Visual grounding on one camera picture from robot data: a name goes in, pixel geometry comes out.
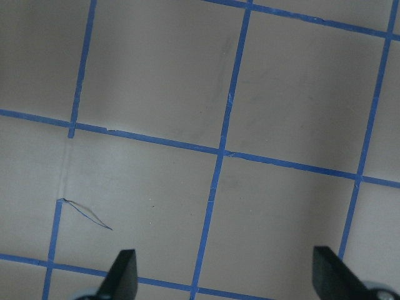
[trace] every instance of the white floor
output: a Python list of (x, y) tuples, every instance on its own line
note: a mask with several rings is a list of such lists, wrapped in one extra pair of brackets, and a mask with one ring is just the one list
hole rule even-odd
[(4, 2), (2, 299), (127, 248), (138, 300), (317, 299), (315, 245), (399, 292), (397, 5)]

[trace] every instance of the blue tape line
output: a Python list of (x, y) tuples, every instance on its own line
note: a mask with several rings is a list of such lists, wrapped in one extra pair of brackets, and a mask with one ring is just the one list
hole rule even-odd
[(359, 187), (360, 187), (360, 184), (363, 179), (363, 172), (364, 172), (365, 162), (366, 162), (367, 155), (368, 155), (369, 143), (371, 142), (371, 136), (373, 133), (373, 127), (374, 127), (374, 121), (375, 121), (375, 115), (376, 115), (376, 111), (378, 109), (378, 103), (379, 103), (379, 97), (381, 95), (383, 78), (384, 78), (384, 74), (385, 74), (386, 64), (388, 62), (389, 48), (390, 48), (391, 38), (393, 35), (394, 22), (396, 21), (398, 5), (399, 5), (399, 1), (393, 0), (389, 23), (387, 25), (387, 36), (386, 36), (385, 43), (383, 46), (381, 63), (379, 65), (379, 71), (378, 71), (377, 79), (376, 79), (374, 98), (372, 100), (371, 110), (369, 111), (367, 129), (365, 132), (364, 142), (363, 142), (362, 150), (361, 150), (360, 161), (358, 164), (356, 182), (354, 183), (354, 189), (353, 189), (353, 192), (351, 195), (349, 210), (347, 212), (346, 222), (344, 224), (342, 240), (341, 240), (341, 244), (340, 244), (340, 248), (339, 248), (338, 256), (341, 259), (343, 259), (343, 257), (344, 257), (344, 252), (346, 250), (346, 245), (348, 243), (351, 222), (353, 220), (354, 210), (355, 210), (356, 204), (357, 204)]
[(94, 125), (76, 123), (76, 129), (91, 131), (93, 133), (108, 134), (109, 136), (119, 136), (120, 138), (135, 139), (137, 141), (171, 146), (171, 147), (175, 147), (175, 148), (194, 150), (194, 151), (199, 151), (199, 152), (204, 152), (204, 153), (210, 153), (210, 154), (218, 153), (218, 149), (212, 148), (212, 147), (200, 146), (200, 145), (196, 145), (196, 144), (189, 144), (188, 142), (178, 142), (178, 141), (173, 141), (171, 139), (163, 139), (161, 137), (145, 136), (143, 134), (121, 131), (121, 130), (107, 130), (107, 128), (94, 126)]
[(252, 6), (252, 10), (258, 11), (260, 13), (267, 13), (267, 14), (273, 14), (275, 16), (297, 19), (297, 20), (301, 20), (301, 21), (304, 21), (307, 23), (313, 23), (313, 24), (323, 25), (323, 26), (327, 26), (327, 27), (343, 29), (346, 31), (352, 31), (352, 32), (356, 32), (356, 33), (368, 34), (370, 36), (378, 36), (380, 38), (386, 37), (386, 32), (384, 32), (384, 31), (373, 30), (373, 29), (366, 28), (366, 27), (350, 25), (350, 24), (346, 24), (343, 22), (325, 20), (320, 17), (308, 16), (306, 14), (298, 14), (296, 12), (284, 11), (282, 9), (277, 9), (277, 8), (254, 4)]
[(0, 259), (3, 261), (14, 261), (16, 263), (23, 263), (23, 264), (33, 264), (35, 266), (47, 267), (47, 261), (41, 261), (40, 259), (28, 258), (23, 256), (15, 256), (9, 254), (1, 254)]
[(241, 158), (241, 159), (245, 159), (248, 161), (254, 161), (254, 162), (264, 163), (264, 164), (273, 164), (273, 165), (279, 166), (279, 167), (293, 168), (293, 169), (297, 169), (297, 170), (318, 173), (318, 174), (324, 174), (324, 175), (329, 175), (329, 176), (342, 177), (342, 178), (347, 178), (347, 179), (352, 179), (352, 180), (354, 180), (356, 178), (356, 175), (353, 173), (350, 173), (350, 172), (343, 172), (343, 171), (338, 171), (338, 170), (333, 170), (333, 169), (327, 169), (324, 167), (310, 166), (307, 164), (299, 164), (298, 162), (283, 161), (281, 159), (258, 156), (258, 155), (253, 155), (253, 154), (225, 151), (224, 155), (228, 156), (230, 158)]
[(173, 282), (143, 278), (143, 277), (139, 277), (137, 281), (138, 283), (141, 284), (149, 284), (151, 286), (159, 286), (162, 288), (178, 289), (180, 291), (187, 291), (187, 292), (191, 290), (191, 286), (188, 286), (186, 284), (179, 284), (179, 283), (173, 283)]
[(44, 277), (42, 300), (47, 300), (49, 298), (51, 274), (53, 273), (54, 257), (56, 255), (58, 228), (60, 224), (62, 208), (63, 208), (63, 201), (62, 199), (58, 199), (56, 202), (56, 210), (54, 212), (54, 219), (52, 222), (51, 239), (50, 239), (49, 253), (47, 255), (47, 270), (46, 270), (46, 276)]
[(66, 128), (69, 127), (69, 122), (67, 121), (57, 120), (51, 117), (37, 116), (35, 114), (26, 114), (25, 112), (8, 111), (7, 109), (0, 109), (0, 116), (23, 119), (23, 120), (34, 121), (44, 124), (66, 127)]
[[(14, 255), (8, 255), (8, 254), (1, 254), (1, 253), (0, 253), (0, 259), (4, 260), (4, 261), (12, 261), (12, 262), (16, 262), (16, 263), (33, 264), (35, 266), (42, 266), (42, 267), (46, 267), (48, 265), (47, 261), (41, 261), (38, 259), (22, 257), (22, 256), (14, 256)], [(69, 271), (69, 272), (87, 274), (87, 275), (93, 275), (93, 276), (99, 276), (99, 277), (106, 277), (107, 273), (108, 273), (106, 271), (89, 269), (87, 267), (71, 266), (68, 264), (55, 264), (54, 263), (52, 265), (52, 268), (57, 269), (57, 270), (62, 270), (62, 271)], [(191, 286), (188, 286), (187, 284), (179, 284), (179, 283), (175, 283), (175, 282), (162, 281), (162, 280), (145, 278), (145, 277), (139, 277), (137, 279), (137, 281), (140, 284), (148, 284), (151, 286), (159, 286), (161, 288), (177, 289), (180, 291), (187, 291), (187, 292), (190, 291), (192, 288)], [(242, 299), (242, 300), (270, 300), (268, 298), (236, 294), (234, 292), (218, 291), (215, 289), (205, 289), (202, 287), (200, 287), (198, 289), (198, 293), (214, 295), (214, 296), (221, 296), (221, 297), (232, 298), (232, 299)]]
[(239, 2), (239, 1), (235, 1), (235, 0), (203, 0), (203, 1), (215, 3), (215, 4), (222, 4), (222, 5), (226, 5), (226, 6), (231, 6), (234, 8), (250, 9), (252, 11), (257, 11), (259, 13), (266, 13), (266, 14), (272, 14), (274, 16), (280, 16), (280, 17), (284, 17), (284, 18), (297, 19), (297, 20), (304, 21), (307, 23), (318, 24), (318, 25), (327, 26), (327, 27), (331, 27), (331, 28), (338, 28), (338, 29), (342, 29), (342, 30), (346, 30), (346, 31), (352, 31), (355, 33), (367, 34), (369, 36), (377, 36), (380, 38), (385, 38), (386, 34), (387, 34), (386, 32), (380, 31), (380, 30), (374, 30), (371, 28), (346, 24), (343, 22), (325, 20), (320, 17), (309, 16), (307, 14), (299, 14), (296, 12), (285, 11), (283, 9), (262, 6), (262, 5), (258, 5), (258, 4)]
[(203, 287), (199, 288), (198, 293), (212, 295), (212, 296), (218, 296), (218, 297), (225, 297), (225, 298), (230, 298), (230, 299), (238, 299), (238, 300), (272, 300), (270, 298), (238, 294), (235, 292), (224, 292), (224, 291), (218, 291), (216, 289), (204, 289)]
[(82, 273), (82, 274), (99, 276), (99, 277), (107, 276), (107, 272), (105, 272), (105, 271), (89, 269), (88, 267), (70, 266), (68, 264), (54, 264), (53, 269), (70, 271), (70, 272), (75, 272), (75, 273)]
[(240, 65), (241, 65), (243, 50), (244, 50), (244, 43), (246, 42), (246, 35), (248, 32), (248, 27), (249, 27), (249, 22), (250, 22), (250, 14), (251, 14), (251, 11), (249, 9), (245, 10), (243, 20), (242, 20), (242, 28), (241, 28), (241, 32), (240, 32), (240, 36), (239, 36), (239, 41), (237, 44), (236, 57), (235, 57), (235, 62), (234, 62), (234, 66), (233, 66), (233, 71), (232, 71), (231, 84), (229, 86), (224, 121), (223, 121), (222, 129), (221, 129), (221, 139), (219, 141), (219, 150), (218, 150), (218, 155), (217, 155), (217, 160), (216, 160), (216, 166), (214, 169), (214, 174), (212, 175), (210, 194), (208, 197), (207, 208), (206, 208), (206, 215), (204, 217), (204, 224), (203, 224), (202, 233), (201, 233), (200, 245), (199, 245), (199, 250), (197, 252), (196, 265), (195, 265), (194, 272), (193, 272), (190, 300), (195, 299), (196, 293), (198, 291), (199, 278), (200, 278), (201, 268), (203, 266), (203, 259), (204, 259), (204, 253), (206, 250), (208, 232), (209, 232), (209, 227), (210, 227), (210, 223), (211, 223), (211, 218), (213, 216), (215, 194), (216, 194), (216, 189), (217, 189), (218, 181), (219, 181), (219, 175), (221, 173), (223, 159), (224, 159), (226, 137), (228, 135), (228, 128), (229, 128), (229, 119), (230, 119), (231, 111), (232, 111), (232, 107), (233, 107), (233, 101), (234, 101), (235, 92), (236, 92), (236, 84), (238, 82), (239, 70), (240, 70)]
[(400, 182), (396, 182), (396, 181), (390, 181), (390, 180), (385, 180), (385, 179), (363, 176), (362, 182), (378, 184), (380, 186), (388, 186), (390, 188), (400, 189)]
[(75, 88), (75, 95), (74, 95), (74, 104), (72, 105), (71, 126), (69, 127), (69, 132), (68, 132), (69, 138), (74, 137), (75, 125), (76, 125), (76, 121), (78, 120), (79, 103), (81, 102), (82, 85), (83, 85), (83, 79), (85, 78), (86, 61), (88, 60), (96, 4), (97, 4), (97, 0), (90, 1), (89, 12), (87, 14), (86, 30), (85, 30), (85, 36), (83, 39), (83, 46), (82, 46), (82, 53), (81, 53), (81, 62), (79, 63), (79, 71), (77, 74), (76, 88)]

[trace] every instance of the black plastic piece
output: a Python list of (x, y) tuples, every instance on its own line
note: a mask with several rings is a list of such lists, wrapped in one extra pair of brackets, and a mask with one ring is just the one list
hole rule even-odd
[(314, 247), (312, 285), (321, 300), (380, 300), (379, 291), (400, 297), (393, 291), (367, 289), (350, 269), (326, 246)]
[(134, 300), (138, 291), (135, 250), (122, 250), (95, 296), (77, 300)]

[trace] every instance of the floor tile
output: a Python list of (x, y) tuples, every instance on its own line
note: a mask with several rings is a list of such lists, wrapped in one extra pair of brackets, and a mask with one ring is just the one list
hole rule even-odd
[(6, 1), (0, 108), (69, 120), (89, 1)]
[(400, 293), (400, 190), (362, 184), (344, 262), (362, 281)]
[(383, 40), (252, 14), (227, 148), (355, 172)]
[(66, 135), (0, 117), (0, 253), (47, 259)]
[(243, 10), (101, 1), (79, 122), (217, 147)]
[(364, 174), (400, 181), (400, 43), (392, 42)]
[(390, 0), (254, 0), (255, 4), (386, 31)]
[(1, 299), (41, 299), (46, 268), (0, 260)]
[(199, 286), (316, 299), (313, 247), (339, 249), (352, 189), (347, 179), (226, 158)]
[(82, 131), (74, 143), (65, 198), (114, 230), (64, 205), (56, 261), (107, 270), (135, 248), (139, 276), (191, 284), (216, 157)]

